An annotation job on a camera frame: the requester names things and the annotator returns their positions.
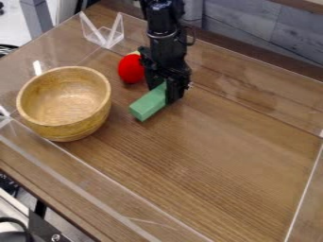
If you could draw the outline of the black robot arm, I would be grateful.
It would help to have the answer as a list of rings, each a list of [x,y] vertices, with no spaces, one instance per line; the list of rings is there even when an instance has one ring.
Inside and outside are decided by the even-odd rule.
[[[190,89],[193,69],[187,49],[197,43],[197,32],[182,25],[183,0],[139,0],[149,22],[150,46],[138,48],[150,90],[166,84],[166,101],[175,103]]]

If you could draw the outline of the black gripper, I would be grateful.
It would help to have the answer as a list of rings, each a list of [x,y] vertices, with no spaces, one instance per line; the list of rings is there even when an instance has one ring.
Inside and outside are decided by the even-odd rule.
[[[174,104],[190,88],[193,69],[187,64],[187,30],[177,28],[171,32],[147,32],[150,46],[140,46],[149,88],[153,90],[167,80],[167,103]]]

